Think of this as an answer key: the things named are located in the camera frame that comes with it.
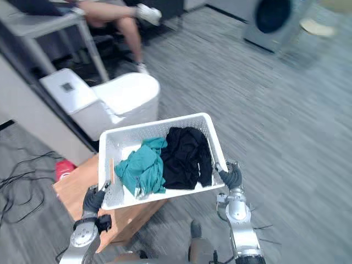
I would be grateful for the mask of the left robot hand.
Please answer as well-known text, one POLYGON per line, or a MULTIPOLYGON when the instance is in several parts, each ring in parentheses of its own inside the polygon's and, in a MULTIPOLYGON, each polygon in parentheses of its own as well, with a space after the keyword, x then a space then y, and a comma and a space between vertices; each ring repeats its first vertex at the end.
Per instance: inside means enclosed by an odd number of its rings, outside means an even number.
POLYGON ((111 181, 107 180, 101 189, 98 188, 97 184, 88 188, 82 204, 82 218, 97 217, 110 185, 111 181))

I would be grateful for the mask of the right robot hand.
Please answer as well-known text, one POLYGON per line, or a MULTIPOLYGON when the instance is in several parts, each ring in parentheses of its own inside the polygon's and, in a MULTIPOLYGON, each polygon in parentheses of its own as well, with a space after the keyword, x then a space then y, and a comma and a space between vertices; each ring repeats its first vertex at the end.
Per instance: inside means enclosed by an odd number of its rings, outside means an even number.
POLYGON ((229 169, 228 172, 226 172, 220 165, 220 163, 215 163, 215 169, 218 172, 221 180, 224 182, 224 184, 228 187, 229 190, 233 190, 235 188, 242 187, 242 174, 241 170, 239 168, 239 163, 238 162, 227 162, 226 163, 227 168, 229 169))

